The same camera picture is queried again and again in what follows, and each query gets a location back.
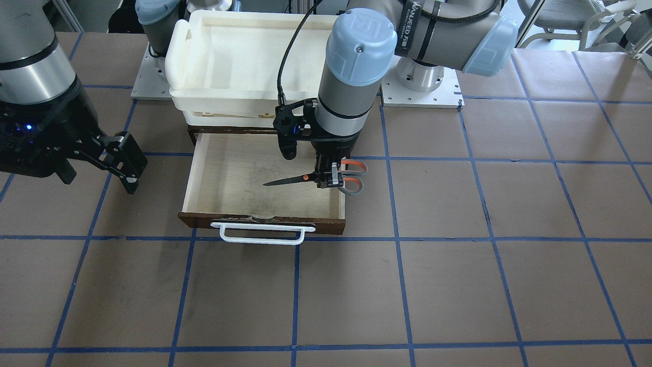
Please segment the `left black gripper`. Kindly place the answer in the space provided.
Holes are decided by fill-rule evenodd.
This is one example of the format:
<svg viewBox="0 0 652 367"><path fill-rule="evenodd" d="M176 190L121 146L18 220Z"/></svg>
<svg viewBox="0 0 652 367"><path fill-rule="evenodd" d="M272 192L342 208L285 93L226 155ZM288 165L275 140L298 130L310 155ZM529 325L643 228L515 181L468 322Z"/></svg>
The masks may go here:
<svg viewBox="0 0 652 367"><path fill-rule="evenodd" d="M311 176L317 176L317 188L342 188L344 176L340 172L341 160L350 156L358 137L348 140L311 140L316 149L316 167Z"/></svg>

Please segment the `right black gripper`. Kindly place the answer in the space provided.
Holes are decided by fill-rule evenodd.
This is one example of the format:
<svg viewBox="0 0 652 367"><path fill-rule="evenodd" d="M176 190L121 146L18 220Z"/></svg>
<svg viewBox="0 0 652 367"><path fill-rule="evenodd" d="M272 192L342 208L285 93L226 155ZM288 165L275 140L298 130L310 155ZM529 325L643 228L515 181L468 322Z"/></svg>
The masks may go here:
<svg viewBox="0 0 652 367"><path fill-rule="evenodd" d="M89 161L120 179L134 194L147 159L129 132L107 136L81 82L51 100L22 105L1 103L1 170L23 176L58 175L70 184L76 172L69 159Z"/></svg>

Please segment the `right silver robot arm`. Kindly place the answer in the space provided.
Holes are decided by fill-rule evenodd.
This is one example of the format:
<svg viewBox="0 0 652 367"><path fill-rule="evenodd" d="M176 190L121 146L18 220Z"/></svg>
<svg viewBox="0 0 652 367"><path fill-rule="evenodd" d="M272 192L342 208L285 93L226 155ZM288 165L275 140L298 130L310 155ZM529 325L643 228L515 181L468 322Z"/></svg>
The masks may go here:
<svg viewBox="0 0 652 367"><path fill-rule="evenodd" d="M1 24L1 170L69 184L69 160L89 161L133 194L148 161L130 133L100 129L41 3L2 1Z"/></svg>

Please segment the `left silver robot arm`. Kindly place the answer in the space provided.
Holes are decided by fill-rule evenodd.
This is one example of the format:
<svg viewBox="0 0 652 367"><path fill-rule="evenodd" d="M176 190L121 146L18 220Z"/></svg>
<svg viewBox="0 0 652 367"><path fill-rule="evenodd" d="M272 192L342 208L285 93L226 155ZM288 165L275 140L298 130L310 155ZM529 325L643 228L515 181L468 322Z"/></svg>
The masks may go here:
<svg viewBox="0 0 652 367"><path fill-rule="evenodd" d="M340 185L335 172L351 153L394 57L494 76L512 53L519 26L499 13L500 1L349 1L336 19L314 120L328 136L313 142L319 188Z"/></svg>

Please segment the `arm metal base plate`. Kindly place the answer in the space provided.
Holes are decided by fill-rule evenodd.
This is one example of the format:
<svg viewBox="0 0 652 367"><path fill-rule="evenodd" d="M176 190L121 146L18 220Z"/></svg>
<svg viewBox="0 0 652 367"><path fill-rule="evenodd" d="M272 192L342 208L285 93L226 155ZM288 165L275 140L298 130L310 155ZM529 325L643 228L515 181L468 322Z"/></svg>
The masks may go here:
<svg viewBox="0 0 652 367"><path fill-rule="evenodd" d="M394 57L382 79L385 106L408 108L453 108L464 106L456 71L442 66L424 66L412 59Z"/></svg>
<svg viewBox="0 0 652 367"><path fill-rule="evenodd" d="M154 57L150 44L134 81L131 97L135 100L172 100L165 73L165 57Z"/></svg>

